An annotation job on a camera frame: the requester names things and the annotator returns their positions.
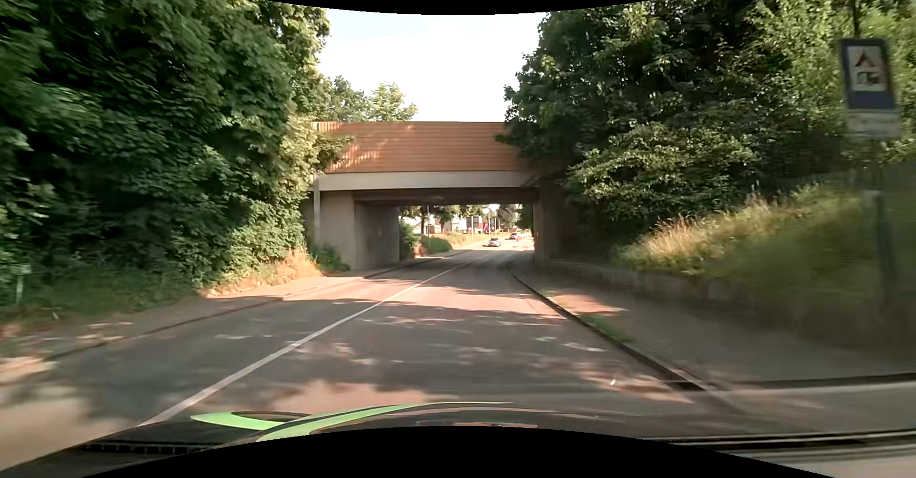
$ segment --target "green foliage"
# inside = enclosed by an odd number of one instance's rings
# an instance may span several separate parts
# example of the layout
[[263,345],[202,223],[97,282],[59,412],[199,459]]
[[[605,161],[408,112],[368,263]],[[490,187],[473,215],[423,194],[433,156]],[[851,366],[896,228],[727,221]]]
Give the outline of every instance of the green foliage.
[[426,250],[427,254],[435,254],[437,252],[448,252],[452,250],[452,244],[447,239],[438,238],[438,237],[429,237],[423,235],[419,239],[420,245],[423,246],[423,249]]
[[404,221],[401,221],[398,224],[400,228],[398,236],[398,251],[400,253],[401,260],[407,260],[413,258],[414,249],[419,243],[420,235],[419,233],[413,232],[413,226],[407,224]]
[[439,225],[444,228],[446,222],[450,222],[461,213],[461,209],[455,205],[434,206],[429,209],[429,213],[432,213],[439,221]]
[[483,204],[464,204],[458,207],[458,214],[463,218],[479,217],[484,214],[484,208],[486,207],[487,205]]
[[519,229],[532,229],[534,227],[534,208],[531,204],[524,204],[519,211]]
[[368,111],[366,117],[374,122],[403,122],[409,121],[419,109],[416,104],[404,106],[404,94],[395,83],[390,85],[382,83],[373,90],[368,98]]
[[310,247],[309,254],[318,269],[324,273],[340,273],[350,270],[350,265],[341,261],[337,249],[330,244],[323,244],[317,247]]
[[589,326],[599,330],[600,332],[605,333],[608,337],[611,337],[619,343],[635,343],[633,337],[630,337],[625,332],[620,330],[617,326],[614,325],[614,322],[610,320],[607,316],[599,314],[582,314],[578,316],[579,319],[588,324]]
[[382,83],[366,95],[338,75],[333,81],[323,77],[316,87],[320,100],[310,114],[319,121],[409,121],[419,111],[416,104],[404,105],[404,94],[394,83]]
[[200,284],[302,247],[345,144],[306,121],[328,28],[264,0],[0,0],[0,264]]
[[402,206],[397,209],[401,218],[417,218],[423,215],[423,208],[419,206]]
[[[909,187],[892,188],[887,201],[901,292],[911,295],[916,202]],[[733,211],[661,223],[616,264],[727,279],[784,299],[876,299],[874,218],[861,193],[806,186],[780,200],[750,197]]]
[[515,225],[516,221],[519,218],[518,205],[514,204],[501,204],[497,210],[497,217],[499,218],[499,227],[502,229],[508,229]]
[[755,155],[738,137],[653,122],[612,138],[571,167],[569,183],[613,220],[654,221],[740,199]]
[[[837,39],[852,35],[847,1],[651,0],[551,13],[519,86],[507,87],[500,139],[540,161],[603,235],[860,165],[868,156],[843,138],[836,56]],[[863,34],[891,40],[912,132],[916,6],[859,1]],[[880,157],[913,151],[903,141]]]
[[195,297],[188,275],[177,269],[157,272],[96,264],[71,265],[53,284],[42,280],[42,274],[31,274],[24,292],[21,308],[0,308],[0,322],[91,320],[115,311],[140,311]]

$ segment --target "traffic sign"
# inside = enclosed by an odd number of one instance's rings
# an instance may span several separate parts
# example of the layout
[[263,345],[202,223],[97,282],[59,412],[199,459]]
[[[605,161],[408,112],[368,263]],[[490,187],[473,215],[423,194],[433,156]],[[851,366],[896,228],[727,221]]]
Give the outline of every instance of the traffic sign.
[[840,40],[843,97],[849,135],[857,138],[901,138],[887,42]]
[[13,275],[26,275],[32,273],[32,266],[28,263],[14,263],[10,265],[10,271]]

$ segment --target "bridge underpass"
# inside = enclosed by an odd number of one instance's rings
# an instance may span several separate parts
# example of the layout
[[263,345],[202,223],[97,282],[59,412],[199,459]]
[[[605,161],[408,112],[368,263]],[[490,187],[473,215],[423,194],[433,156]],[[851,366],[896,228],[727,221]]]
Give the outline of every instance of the bridge underpass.
[[303,214],[313,242],[352,269],[396,263],[398,207],[532,204],[535,261],[546,261],[577,223],[554,187],[514,147],[495,140],[502,122],[318,122],[353,137],[342,160],[316,180]]

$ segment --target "concrete wall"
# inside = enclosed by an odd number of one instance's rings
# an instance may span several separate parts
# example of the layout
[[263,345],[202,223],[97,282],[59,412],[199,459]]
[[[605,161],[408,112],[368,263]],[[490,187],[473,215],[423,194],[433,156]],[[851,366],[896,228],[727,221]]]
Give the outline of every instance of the concrete wall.
[[[329,244],[353,270],[375,269],[397,263],[397,208],[354,201],[353,192],[319,193],[321,224],[313,243]],[[305,201],[302,214],[314,237],[314,202]]]
[[567,240],[579,235],[579,218],[575,208],[566,203],[566,195],[555,185],[544,185],[533,203],[534,262],[545,265],[562,254]]
[[395,188],[518,188],[533,173],[524,171],[479,172],[340,172],[318,178],[322,190],[383,190]]
[[870,298],[839,304],[812,301],[803,294],[772,293],[737,283],[676,273],[633,271],[554,260],[551,276],[587,283],[598,289],[647,297],[670,308],[693,311],[697,317],[735,320],[754,328],[785,330],[811,341],[851,349],[912,355],[916,319],[882,312]]
[[376,269],[399,261],[397,207],[354,203],[356,241],[353,269]]

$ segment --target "asphalt road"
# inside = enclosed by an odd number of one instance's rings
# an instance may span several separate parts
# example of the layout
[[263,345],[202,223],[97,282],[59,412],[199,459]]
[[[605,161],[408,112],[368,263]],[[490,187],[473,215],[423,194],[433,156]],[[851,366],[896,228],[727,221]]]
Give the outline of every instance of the asphalt road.
[[150,420],[429,400],[704,407],[531,295],[530,240],[476,248],[0,378],[0,468]]

